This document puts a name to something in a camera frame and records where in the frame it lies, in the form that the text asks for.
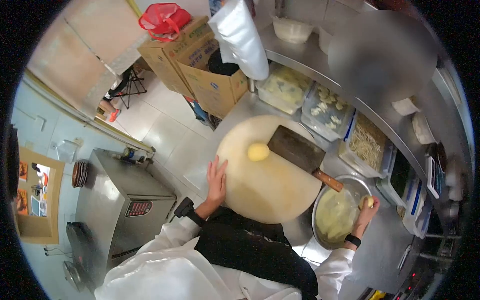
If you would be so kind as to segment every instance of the black watch strap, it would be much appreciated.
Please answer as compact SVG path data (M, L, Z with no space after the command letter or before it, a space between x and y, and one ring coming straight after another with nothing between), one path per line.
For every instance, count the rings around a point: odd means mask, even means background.
M345 241L349 241L351 242L352 244L354 244L355 246L360 247L360 244L361 244L361 240L359 238L357 238L356 236L353 236L351 235L351 233L349 233L346 237L345 237Z
M191 210L187 213L187 217L190 218L193 222L195 222L198 226L202 227L205 224L205 220L203 220L194 210Z

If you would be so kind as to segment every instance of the stack of plates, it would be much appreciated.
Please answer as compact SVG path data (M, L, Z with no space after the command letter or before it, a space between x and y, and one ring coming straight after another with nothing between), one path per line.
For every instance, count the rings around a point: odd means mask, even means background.
M74 188L83 187L87 181L88 160L81 159L75 162L72 173L72 186Z

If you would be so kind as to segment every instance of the sneaker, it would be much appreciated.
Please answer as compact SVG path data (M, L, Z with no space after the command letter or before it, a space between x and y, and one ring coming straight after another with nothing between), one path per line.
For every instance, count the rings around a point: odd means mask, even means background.
M120 109L116 109L114 112L111 113L110 115L110 119L108 120L109 122L115 122L115 120L117 119L118 115L120 114L121 110Z

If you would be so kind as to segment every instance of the black apron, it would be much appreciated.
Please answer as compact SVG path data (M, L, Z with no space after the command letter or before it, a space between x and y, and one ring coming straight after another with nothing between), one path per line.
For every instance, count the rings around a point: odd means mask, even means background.
M294 286L302 299L316 299L315 272L293 251L281 224L262 224L221 206L199 237L195 250L209 263Z

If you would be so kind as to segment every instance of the red plastic bag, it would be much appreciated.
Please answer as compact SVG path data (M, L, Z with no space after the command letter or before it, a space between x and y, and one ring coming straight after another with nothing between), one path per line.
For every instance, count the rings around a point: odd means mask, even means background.
M151 4L138 19L141 28L148 31L150 36L162 42L171 42L174 39L158 37L156 35L180 34L180 28L190 22L190 14L175 3Z

